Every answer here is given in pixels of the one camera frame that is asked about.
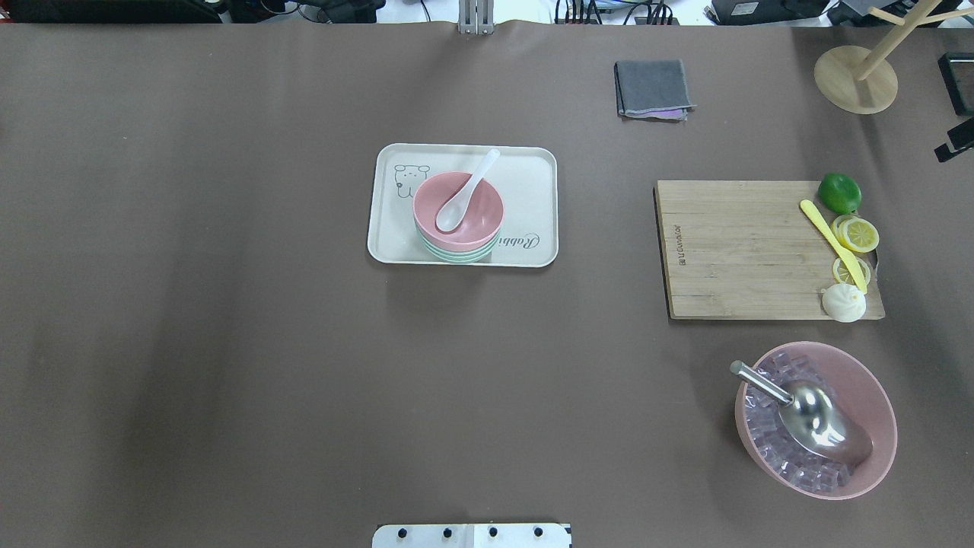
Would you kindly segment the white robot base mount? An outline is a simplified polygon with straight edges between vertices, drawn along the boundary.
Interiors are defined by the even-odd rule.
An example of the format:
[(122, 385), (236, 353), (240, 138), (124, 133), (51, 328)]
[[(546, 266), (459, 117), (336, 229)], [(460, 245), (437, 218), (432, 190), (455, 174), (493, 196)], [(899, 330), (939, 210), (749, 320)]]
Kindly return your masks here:
[(372, 547), (571, 547), (571, 526), (560, 523), (385, 524)]

